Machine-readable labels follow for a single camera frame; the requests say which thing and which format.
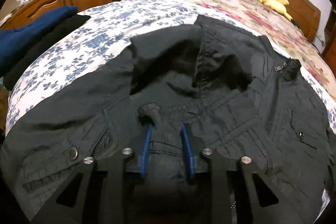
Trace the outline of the black zip jacket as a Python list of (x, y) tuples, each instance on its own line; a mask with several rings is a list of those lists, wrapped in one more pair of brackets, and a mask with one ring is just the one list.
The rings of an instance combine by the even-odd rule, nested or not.
[(135, 36), (1, 147), (1, 223), (314, 223), (326, 107), (265, 36), (206, 16)]

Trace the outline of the blue floral bed sheet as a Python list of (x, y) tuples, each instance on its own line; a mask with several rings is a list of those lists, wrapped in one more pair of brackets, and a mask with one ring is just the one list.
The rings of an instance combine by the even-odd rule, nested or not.
[(335, 133), (298, 60), (268, 36), (176, 0), (124, 0), (43, 53), (17, 83), (1, 170), (32, 219), (86, 156), (105, 159), (148, 123), (149, 183), (187, 190), (184, 123), (221, 155), (250, 156), (308, 223), (335, 195)]

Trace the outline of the folded black garment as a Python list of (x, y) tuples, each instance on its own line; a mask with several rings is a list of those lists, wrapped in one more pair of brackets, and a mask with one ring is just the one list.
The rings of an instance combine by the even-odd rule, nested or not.
[(24, 71), (46, 50), (56, 44), (59, 40), (65, 38), (71, 32), (82, 26), (91, 18), (89, 15), (76, 14), (68, 19), (64, 19), (57, 25), (54, 25), (44, 34), (40, 34), (33, 42), (33, 45), (25, 52), (19, 55), (11, 65), (10, 70), (3, 76), (3, 84), (7, 90), (13, 90), (15, 84), (24, 73)]

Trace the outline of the folded blue garment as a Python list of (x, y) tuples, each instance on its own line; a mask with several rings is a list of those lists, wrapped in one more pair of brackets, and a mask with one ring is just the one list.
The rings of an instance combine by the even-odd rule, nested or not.
[(45, 12), (28, 25), (1, 30), (1, 76), (9, 72), (41, 36), (77, 13), (77, 6), (63, 6)]

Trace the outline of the yellow plush toy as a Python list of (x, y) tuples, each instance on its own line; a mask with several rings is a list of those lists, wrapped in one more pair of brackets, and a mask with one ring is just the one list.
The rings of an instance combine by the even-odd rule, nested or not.
[(293, 19), (290, 14), (287, 13), (286, 6), (289, 5), (288, 0), (257, 0), (265, 6), (270, 7), (278, 14), (286, 17), (290, 22)]

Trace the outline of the red floral quilt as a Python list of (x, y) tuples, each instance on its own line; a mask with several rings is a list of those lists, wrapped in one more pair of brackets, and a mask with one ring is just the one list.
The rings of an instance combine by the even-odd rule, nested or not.
[(319, 55), (316, 47), (308, 42), (303, 32), (268, 6), (257, 0), (181, 0), (215, 9), (244, 24), (261, 35), (268, 36), (302, 66), (335, 98), (335, 77)]

